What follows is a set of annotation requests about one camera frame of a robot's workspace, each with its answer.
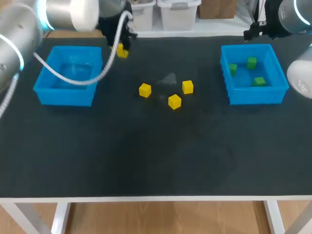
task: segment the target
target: green cube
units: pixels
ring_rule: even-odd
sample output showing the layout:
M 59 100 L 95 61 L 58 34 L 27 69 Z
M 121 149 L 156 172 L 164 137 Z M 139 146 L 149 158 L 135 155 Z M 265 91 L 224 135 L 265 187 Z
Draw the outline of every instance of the green cube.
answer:
M 259 86 L 266 86 L 266 82 L 264 80 L 263 77 L 256 77 L 254 80 L 253 80 L 253 86 L 255 87 L 259 87 Z
M 236 76 L 237 64 L 229 64 L 232 77 Z
M 247 69 L 255 69 L 257 66 L 257 58 L 255 57 L 249 57 L 247 61 Z

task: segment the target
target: empty blue bin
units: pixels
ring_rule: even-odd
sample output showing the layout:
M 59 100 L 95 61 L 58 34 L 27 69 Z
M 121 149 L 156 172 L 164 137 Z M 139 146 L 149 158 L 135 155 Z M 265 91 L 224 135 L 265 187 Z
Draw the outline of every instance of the empty blue bin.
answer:
M 249 57 L 257 58 L 256 69 L 247 69 Z M 237 64 L 232 77 L 229 64 Z M 221 68 L 231 105 L 280 104 L 289 89 L 284 72 L 269 44 L 225 45 L 221 48 Z M 256 77 L 263 77 L 265 87 L 253 87 Z
M 47 64 L 69 79 L 88 80 L 100 74 L 101 54 L 100 47 L 55 46 Z M 34 90 L 42 105 L 91 106 L 96 87 L 69 84 L 43 67 Z

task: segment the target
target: white storage box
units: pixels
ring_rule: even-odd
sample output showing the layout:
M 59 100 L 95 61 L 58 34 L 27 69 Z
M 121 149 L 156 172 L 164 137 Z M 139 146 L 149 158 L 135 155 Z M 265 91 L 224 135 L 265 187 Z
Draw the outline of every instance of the white storage box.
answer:
M 165 31 L 191 30 L 201 0 L 157 0 Z
M 134 31 L 151 30 L 153 26 L 153 6 L 156 0 L 138 0 L 138 3 L 131 4 L 133 22 L 129 26 Z

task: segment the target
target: wooden floor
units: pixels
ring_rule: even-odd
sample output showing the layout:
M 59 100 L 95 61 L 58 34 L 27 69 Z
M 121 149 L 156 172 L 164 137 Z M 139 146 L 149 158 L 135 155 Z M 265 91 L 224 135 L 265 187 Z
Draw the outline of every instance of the wooden floor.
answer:
M 287 229 L 308 201 L 279 202 Z M 51 227 L 56 204 L 34 204 Z M 23 230 L 0 207 L 0 233 Z M 270 234 L 263 202 L 72 204 L 66 234 Z

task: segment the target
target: white cable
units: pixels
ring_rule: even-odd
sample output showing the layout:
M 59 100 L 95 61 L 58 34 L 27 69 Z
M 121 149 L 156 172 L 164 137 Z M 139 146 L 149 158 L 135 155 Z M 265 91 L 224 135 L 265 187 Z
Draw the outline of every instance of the white cable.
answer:
M 126 17 L 129 18 L 129 20 L 132 20 L 132 15 L 129 11 L 124 11 L 121 16 L 120 16 L 120 19 L 119 19 L 119 23 L 118 23 L 118 27 L 117 27 L 117 30 L 116 30 L 116 34 L 115 34 L 115 41 L 114 41 L 114 44 L 113 44 L 113 48 L 112 48 L 112 51 L 111 51 L 111 54 L 108 58 L 108 61 L 103 69 L 103 71 L 101 71 L 101 73 L 93 78 L 93 79 L 89 79 L 89 80 L 84 80 L 84 81 L 78 81 L 78 80 L 73 80 L 73 79 L 68 79 L 64 76 L 62 76 L 61 74 L 59 74 L 58 72 L 56 72 L 53 68 L 51 68 L 36 52 L 34 52 L 34 56 L 36 57 L 36 59 L 39 60 L 39 62 L 41 62 L 53 75 L 55 75 L 56 77 L 62 79 L 63 81 L 67 82 L 67 83 L 70 83 L 70 84 L 74 84 L 74 85 L 90 85 L 90 84 L 93 84 L 95 82 L 98 82 L 100 81 L 101 79 L 103 79 L 107 72 L 109 71 L 109 69 L 111 68 L 112 64 L 113 64 L 113 61 L 114 61 L 114 58 L 115 58 L 115 55 L 116 55 L 116 51 L 117 51 L 117 47 L 119 45 L 119 40 L 120 40 L 120 34 L 121 34 L 121 30 L 123 28 L 123 23 L 126 19 Z
M 13 79 L 12 79 L 12 82 L 10 84 L 10 87 L 9 87 L 8 91 L 6 92 L 6 95 L 5 95 L 3 101 L 0 105 L 0 118 L 3 116 L 6 108 L 10 104 L 10 101 L 11 101 L 12 96 L 14 94 L 14 91 L 16 89 L 16 85 L 18 83 L 18 80 L 19 80 L 19 75 L 15 74 Z

